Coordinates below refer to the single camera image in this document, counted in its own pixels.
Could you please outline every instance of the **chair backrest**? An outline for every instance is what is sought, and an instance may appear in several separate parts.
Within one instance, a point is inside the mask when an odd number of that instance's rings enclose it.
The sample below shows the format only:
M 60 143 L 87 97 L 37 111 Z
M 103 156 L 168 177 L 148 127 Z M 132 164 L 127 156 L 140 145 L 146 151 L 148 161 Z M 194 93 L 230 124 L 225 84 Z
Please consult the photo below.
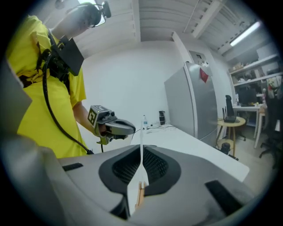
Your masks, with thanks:
M 276 96 L 270 98 L 268 92 L 265 94 L 265 101 L 268 112 L 268 124 L 266 127 L 266 133 L 269 138 L 273 138 L 275 133 L 275 127 L 277 120 L 280 120 L 280 132 L 282 132 L 282 111 L 283 111 L 283 98 L 278 99 Z

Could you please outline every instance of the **person's arm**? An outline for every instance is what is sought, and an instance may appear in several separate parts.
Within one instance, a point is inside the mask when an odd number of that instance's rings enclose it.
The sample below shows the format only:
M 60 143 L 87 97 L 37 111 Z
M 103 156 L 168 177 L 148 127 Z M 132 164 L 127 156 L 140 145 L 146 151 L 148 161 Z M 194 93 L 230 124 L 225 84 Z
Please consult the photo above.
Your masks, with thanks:
M 76 121 L 81 124 L 83 127 L 85 127 L 88 131 L 91 133 L 94 132 L 94 128 L 92 127 L 91 123 L 88 121 L 88 111 L 83 106 L 81 101 L 76 103 L 76 105 L 73 107 L 74 117 Z M 106 131 L 105 125 L 102 125 L 99 127 L 100 133 Z

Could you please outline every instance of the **water bottle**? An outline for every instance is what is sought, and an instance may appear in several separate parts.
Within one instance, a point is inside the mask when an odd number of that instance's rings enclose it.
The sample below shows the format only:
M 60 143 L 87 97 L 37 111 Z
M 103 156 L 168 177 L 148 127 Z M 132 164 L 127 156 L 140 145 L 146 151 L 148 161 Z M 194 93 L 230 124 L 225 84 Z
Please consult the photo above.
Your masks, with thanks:
M 147 119 L 146 119 L 145 115 L 143 115 L 143 129 L 146 131 L 147 127 L 148 127 Z

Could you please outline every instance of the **silver refrigerator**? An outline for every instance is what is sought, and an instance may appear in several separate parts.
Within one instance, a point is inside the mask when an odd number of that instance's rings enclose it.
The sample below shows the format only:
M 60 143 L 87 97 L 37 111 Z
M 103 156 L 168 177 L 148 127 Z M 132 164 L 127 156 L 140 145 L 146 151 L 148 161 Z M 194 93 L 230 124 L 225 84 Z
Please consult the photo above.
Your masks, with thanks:
M 201 69 L 207 80 L 201 77 Z M 215 146 L 217 105 L 209 67 L 186 62 L 165 81 L 170 124 L 204 143 Z

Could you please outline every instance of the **desk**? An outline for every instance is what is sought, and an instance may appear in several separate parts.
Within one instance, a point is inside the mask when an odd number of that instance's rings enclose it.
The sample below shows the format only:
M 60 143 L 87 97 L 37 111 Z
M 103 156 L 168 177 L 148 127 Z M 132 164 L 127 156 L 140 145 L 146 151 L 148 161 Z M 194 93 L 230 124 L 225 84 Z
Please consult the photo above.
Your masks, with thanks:
M 241 106 L 233 106 L 233 109 L 235 111 L 251 111 L 251 112 L 256 112 L 256 128 L 255 132 L 253 134 L 253 138 L 256 138 L 256 132 L 259 124 L 259 110 L 260 106 L 251 106 L 251 107 L 241 107 Z
M 222 146 L 223 143 L 229 143 L 231 147 L 232 147 L 232 145 L 233 145 L 233 148 L 231 148 L 231 149 L 233 149 L 233 156 L 235 156 L 235 150 L 236 150 L 236 133 L 235 133 L 235 127 L 241 126 L 241 125 L 243 125 L 243 124 L 246 123 L 246 120 L 243 119 L 243 118 L 241 118 L 241 117 L 237 117 L 237 120 L 238 120 L 239 122 L 234 122 L 234 123 L 224 122 L 223 119 L 220 119 L 220 120 L 217 121 L 217 125 L 220 125 L 221 128 L 220 128 L 219 133 L 218 133 L 217 138 L 216 138 L 216 144 L 217 144 L 217 146 L 218 146 L 219 148 L 221 148 L 221 146 Z M 229 128 L 229 131 L 228 131 L 228 139 L 221 139 L 221 140 L 218 140 L 218 139 L 219 139 L 219 136 L 220 136 L 220 134 L 221 134 L 221 131 L 222 131 L 223 126 Z M 233 128 L 233 141 L 230 140 L 231 127 Z
M 143 144 L 156 145 L 199 156 L 215 164 L 241 182 L 244 181 L 249 172 L 249 168 L 244 164 L 175 127 L 158 130 L 150 129 L 148 134 L 144 134 Z M 140 131 L 135 133 L 131 144 L 140 144 Z

